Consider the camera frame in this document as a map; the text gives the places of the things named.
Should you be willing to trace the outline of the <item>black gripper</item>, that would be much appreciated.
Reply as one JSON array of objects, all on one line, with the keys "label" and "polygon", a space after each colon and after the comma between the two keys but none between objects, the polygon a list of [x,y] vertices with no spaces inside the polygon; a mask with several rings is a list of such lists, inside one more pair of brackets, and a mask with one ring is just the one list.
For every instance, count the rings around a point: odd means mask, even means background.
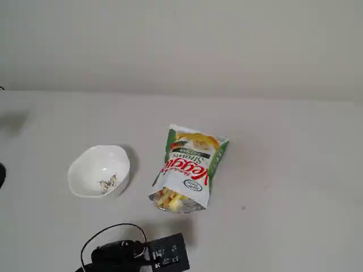
[{"label": "black gripper", "polygon": [[98,246],[91,253],[90,271],[140,271],[149,266],[145,244],[121,240]]}]

